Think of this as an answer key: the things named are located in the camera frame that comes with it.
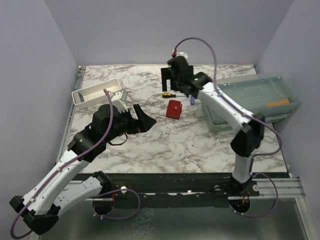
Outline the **red card holder wallet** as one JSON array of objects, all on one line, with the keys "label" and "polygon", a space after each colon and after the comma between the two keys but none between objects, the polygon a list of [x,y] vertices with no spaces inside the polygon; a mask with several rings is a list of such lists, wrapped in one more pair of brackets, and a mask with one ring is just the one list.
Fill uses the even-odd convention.
[{"label": "red card holder wallet", "polygon": [[168,102],[166,117],[179,120],[182,112],[182,103],[178,100],[170,100]]}]

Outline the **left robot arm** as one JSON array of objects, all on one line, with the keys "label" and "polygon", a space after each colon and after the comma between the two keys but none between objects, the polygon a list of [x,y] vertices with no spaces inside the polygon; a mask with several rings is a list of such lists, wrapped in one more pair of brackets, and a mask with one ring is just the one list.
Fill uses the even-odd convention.
[{"label": "left robot arm", "polygon": [[9,204],[22,217],[32,232],[43,235],[59,217],[86,198],[107,197],[113,190],[111,179],[102,171],[94,172],[87,180],[65,190],[68,183],[104,152],[107,145],[122,135],[146,133],[157,121],[133,106],[137,118],[129,111],[119,112],[109,104],[101,105],[92,122],[78,132],[68,144],[59,162],[43,180],[24,196],[14,196]]}]

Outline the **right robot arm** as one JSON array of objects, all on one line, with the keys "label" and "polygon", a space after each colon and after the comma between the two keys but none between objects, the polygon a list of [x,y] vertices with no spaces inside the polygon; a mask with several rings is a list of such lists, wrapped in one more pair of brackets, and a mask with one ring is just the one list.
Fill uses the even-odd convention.
[{"label": "right robot arm", "polygon": [[261,114],[253,114],[244,109],[222,90],[203,72],[194,74],[194,69],[183,56],[176,56],[167,61],[167,67],[161,69],[162,90],[170,89],[192,96],[213,109],[235,131],[231,148],[235,153],[235,165],[230,183],[230,191],[241,196],[248,190],[247,181],[251,178],[252,157],[264,138],[264,120]]}]

